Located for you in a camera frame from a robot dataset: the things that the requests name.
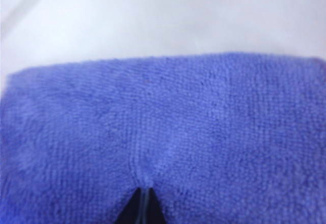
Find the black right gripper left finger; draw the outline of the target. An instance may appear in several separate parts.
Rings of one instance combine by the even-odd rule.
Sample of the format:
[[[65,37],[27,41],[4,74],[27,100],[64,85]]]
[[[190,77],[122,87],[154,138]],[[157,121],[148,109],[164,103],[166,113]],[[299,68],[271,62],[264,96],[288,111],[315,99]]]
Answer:
[[[116,224],[134,224],[139,221],[142,189],[137,188],[122,211],[119,213]]]

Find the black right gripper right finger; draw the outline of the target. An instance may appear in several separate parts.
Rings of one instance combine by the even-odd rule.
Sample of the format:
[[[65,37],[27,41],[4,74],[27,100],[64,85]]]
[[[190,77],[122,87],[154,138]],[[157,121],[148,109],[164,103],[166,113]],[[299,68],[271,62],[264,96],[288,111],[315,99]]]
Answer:
[[[149,188],[146,192],[145,223],[166,224],[160,203],[153,188]]]

